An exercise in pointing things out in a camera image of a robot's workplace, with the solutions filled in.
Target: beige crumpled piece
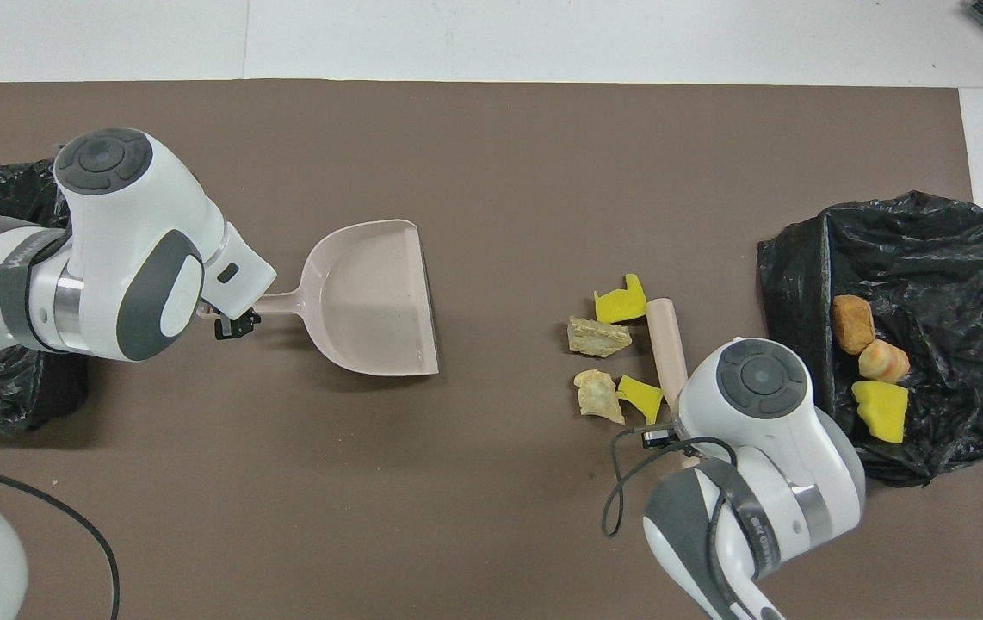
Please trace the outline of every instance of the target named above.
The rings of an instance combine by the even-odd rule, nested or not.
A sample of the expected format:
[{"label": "beige crumpled piece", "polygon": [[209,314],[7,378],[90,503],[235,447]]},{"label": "beige crumpled piece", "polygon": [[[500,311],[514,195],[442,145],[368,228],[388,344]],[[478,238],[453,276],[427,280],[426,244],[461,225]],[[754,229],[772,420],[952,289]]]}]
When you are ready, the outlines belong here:
[{"label": "beige crumpled piece", "polygon": [[629,329],[579,317],[567,319],[567,348],[585,356],[606,357],[632,344]]},{"label": "beige crumpled piece", "polygon": [[579,413],[584,416],[601,416],[624,425],[625,416],[621,415],[621,404],[614,389],[614,380],[601,370],[583,370],[575,375],[572,383],[577,386]]}]

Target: black trash bag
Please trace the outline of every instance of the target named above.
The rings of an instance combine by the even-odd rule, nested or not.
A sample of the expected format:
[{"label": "black trash bag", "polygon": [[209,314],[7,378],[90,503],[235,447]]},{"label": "black trash bag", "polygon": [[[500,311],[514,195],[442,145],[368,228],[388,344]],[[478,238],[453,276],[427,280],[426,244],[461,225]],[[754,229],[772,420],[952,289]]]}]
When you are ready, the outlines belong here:
[{"label": "black trash bag", "polygon": [[[983,209],[910,192],[838,204],[759,244],[767,333],[809,366],[814,401],[857,448],[869,478],[927,486],[983,460]],[[857,419],[856,356],[832,335],[834,295],[869,301],[878,338],[909,356],[905,440]]]},{"label": "black trash bag", "polygon": [[[0,165],[0,215],[64,228],[66,200],[55,187],[52,160]],[[23,346],[0,350],[0,431],[16,435],[76,411],[86,400],[86,358]]]}]

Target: white robotic arm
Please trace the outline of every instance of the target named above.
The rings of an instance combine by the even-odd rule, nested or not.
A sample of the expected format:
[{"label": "white robotic arm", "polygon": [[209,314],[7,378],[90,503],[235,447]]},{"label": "white robotic arm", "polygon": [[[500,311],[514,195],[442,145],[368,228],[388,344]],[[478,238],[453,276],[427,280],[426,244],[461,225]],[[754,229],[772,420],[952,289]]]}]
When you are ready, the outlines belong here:
[{"label": "white robotic arm", "polygon": [[673,409],[680,438],[722,439],[737,463],[702,444],[715,458],[661,479],[644,515],[650,549],[713,619],[782,619],[754,580],[858,525],[855,449],[815,408],[800,358],[761,338],[708,356]]},{"label": "white robotic arm", "polygon": [[[0,217],[0,350],[146,360],[184,331],[199,299],[239,319],[275,279],[148,134],[83,134],[59,152],[55,179],[70,236]],[[19,539],[0,517],[0,619],[15,617],[26,580]]]}]

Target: food scrap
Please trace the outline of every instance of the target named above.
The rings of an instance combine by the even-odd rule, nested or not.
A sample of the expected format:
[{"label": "food scrap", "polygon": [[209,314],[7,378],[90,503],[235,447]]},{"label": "food scrap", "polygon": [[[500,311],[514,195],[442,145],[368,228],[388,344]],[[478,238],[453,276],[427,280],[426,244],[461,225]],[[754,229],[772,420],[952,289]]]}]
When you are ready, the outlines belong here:
[{"label": "food scrap", "polygon": [[569,317],[567,321],[567,348],[585,356],[608,357],[633,342],[629,329],[622,325],[579,317]]},{"label": "food scrap", "polygon": [[622,375],[618,381],[618,398],[628,400],[637,411],[645,414],[646,424],[656,424],[656,416],[660,413],[660,401],[664,399],[664,391],[659,387],[641,383],[632,376]]},{"label": "food scrap", "polygon": [[595,318],[604,323],[617,323],[644,317],[645,290],[636,274],[626,274],[626,287],[599,295],[595,291]]},{"label": "food scrap", "polygon": [[865,421],[870,435],[889,443],[905,440],[908,389],[884,381],[859,381],[850,391],[858,401],[858,417]]},{"label": "food scrap", "polygon": [[583,370],[575,375],[572,383],[578,388],[579,413],[584,416],[601,416],[624,425],[625,416],[621,415],[621,405],[618,404],[617,392],[614,390],[614,380],[601,370]]},{"label": "food scrap", "polygon": [[839,349],[858,356],[874,342],[874,314],[862,297],[838,294],[832,298],[832,330]]},{"label": "food scrap", "polygon": [[884,340],[870,343],[858,357],[858,374],[875,381],[897,383],[908,374],[908,356]]}]

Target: gray joint cap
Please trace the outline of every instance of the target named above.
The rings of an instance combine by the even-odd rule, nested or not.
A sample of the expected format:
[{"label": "gray joint cap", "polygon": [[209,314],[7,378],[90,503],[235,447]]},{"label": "gray joint cap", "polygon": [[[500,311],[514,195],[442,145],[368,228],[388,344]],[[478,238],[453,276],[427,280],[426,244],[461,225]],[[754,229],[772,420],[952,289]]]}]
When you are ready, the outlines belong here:
[{"label": "gray joint cap", "polygon": [[151,165],[151,142],[134,129],[98,129],[63,146],[55,177],[64,188],[85,195],[110,194],[136,182]]},{"label": "gray joint cap", "polygon": [[766,340],[729,345],[720,354],[717,385],[729,405],[755,419],[779,419],[794,411],[809,388],[798,356]]}]

